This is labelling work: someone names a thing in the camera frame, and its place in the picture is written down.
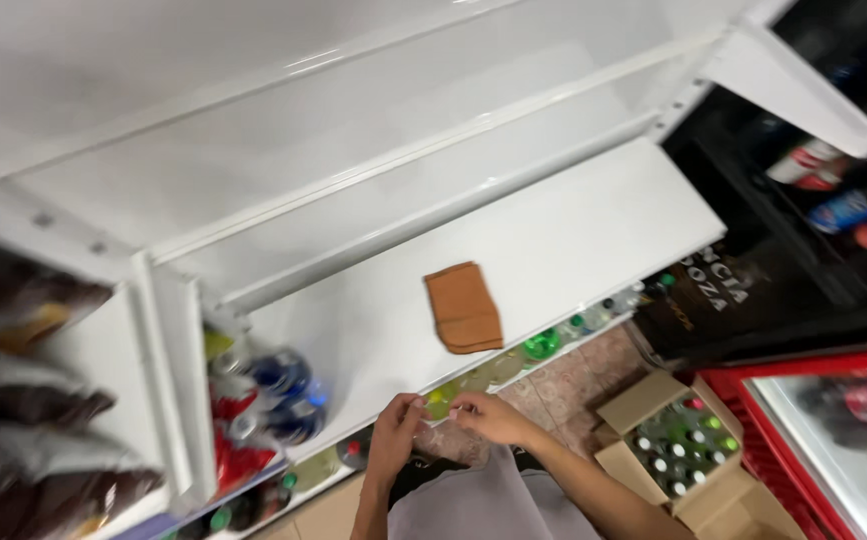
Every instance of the finger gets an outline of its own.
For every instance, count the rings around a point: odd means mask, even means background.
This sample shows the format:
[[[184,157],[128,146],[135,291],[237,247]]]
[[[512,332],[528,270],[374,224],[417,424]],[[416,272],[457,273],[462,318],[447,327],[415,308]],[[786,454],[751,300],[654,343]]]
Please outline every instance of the finger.
[[[403,410],[406,409],[406,407],[410,405],[410,402],[415,399],[424,400],[424,403],[427,402],[427,400],[419,394],[397,394],[390,400],[390,404],[386,406],[383,412],[379,413],[379,416],[399,423],[403,416]]]
[[[475,412],[463,410],[462,408],[450,409],[450,417],[454,422],[460,424],[462,428],[469,428],[478,432],[477,426],[480,423],[480,416]]]
[[[490,401],[490,394],[485,392],[461,392],[450,401],[450,409],[470,409],[476,407],[482,410]]]
[[[410,402],[410,406],[406,408],[406,415],[403,417],[403,423],[397,428],[398,431],[405,432],[413,436],[417,428],[417,423],[420,423],[420,417],[424,413],[424,401],[422,399],[414,399]]]

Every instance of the hand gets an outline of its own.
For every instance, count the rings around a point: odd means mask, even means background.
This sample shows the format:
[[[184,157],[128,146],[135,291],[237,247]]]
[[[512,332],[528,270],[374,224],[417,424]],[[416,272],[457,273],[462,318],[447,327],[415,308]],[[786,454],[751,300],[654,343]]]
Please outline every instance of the hand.
[[[397,473],[403,469],[413,450],[413,434],[425,428],[421,418],[430,418],[424,408],[426,398],[419,394],[397,394],[389,405],[379,413],[374,423],[370,441],[370,456],[367,460],[368,482],[380,489],[390,490]]]
[[[463,392],[450,403],[450,417],[464,428],[499,444],[523,448],[542,439],[547,432],[531,422],[513,406],[483,392]]]

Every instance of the gray shirt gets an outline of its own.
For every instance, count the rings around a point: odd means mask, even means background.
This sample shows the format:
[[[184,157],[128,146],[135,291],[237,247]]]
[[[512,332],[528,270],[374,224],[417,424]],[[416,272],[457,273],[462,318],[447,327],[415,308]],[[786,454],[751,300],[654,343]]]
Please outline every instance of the gray shirt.
[[[387,517],[391,540],[598,540],[547,472],[517,471],[505,445],[481,469],[440,474],[397,501]]]

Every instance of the cardboard box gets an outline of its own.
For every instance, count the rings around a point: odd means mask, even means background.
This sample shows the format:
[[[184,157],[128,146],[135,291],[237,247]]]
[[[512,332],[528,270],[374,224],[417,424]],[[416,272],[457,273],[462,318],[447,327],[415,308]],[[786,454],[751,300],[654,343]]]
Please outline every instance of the cardboard box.
[[[603,449],[595,458],[621,484],[653,505],[669,503],[670,513],[699,540],[801,540],[799,527],[766,486],[740,467],[742,446],[707,474],[707,481],[670,501],[623,440],[623,436],[668,404],[693,391],[724,428],[742,441],[743,427],[702,379],[686,387],[654,371],[596,412],[605,421],[595,432]]]

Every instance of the black pants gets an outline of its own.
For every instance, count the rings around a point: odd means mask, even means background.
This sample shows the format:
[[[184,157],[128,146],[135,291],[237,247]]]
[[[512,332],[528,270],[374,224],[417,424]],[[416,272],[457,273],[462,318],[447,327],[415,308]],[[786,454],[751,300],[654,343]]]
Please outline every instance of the black pants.
[[[520,447],[513,447],[513,460],[517,463],[517,470],[521,473],[526,469],[534,469],[537,471],[546,471],[543,465],[540,464],[533,455]],[[397,472],[397,479],[393,482],[393,487],[390,489],[390,502],[387,506],[387,511],[393,508],[393,504],[414,489],[424,485],[432,480],[436,480],[441,474],[447,471],[462,471],[469,469],[467,465],[457,463],[445,457],[438,457],[434,460],[426,460],[421,457],[412,457],[403,465],[403,469]]]

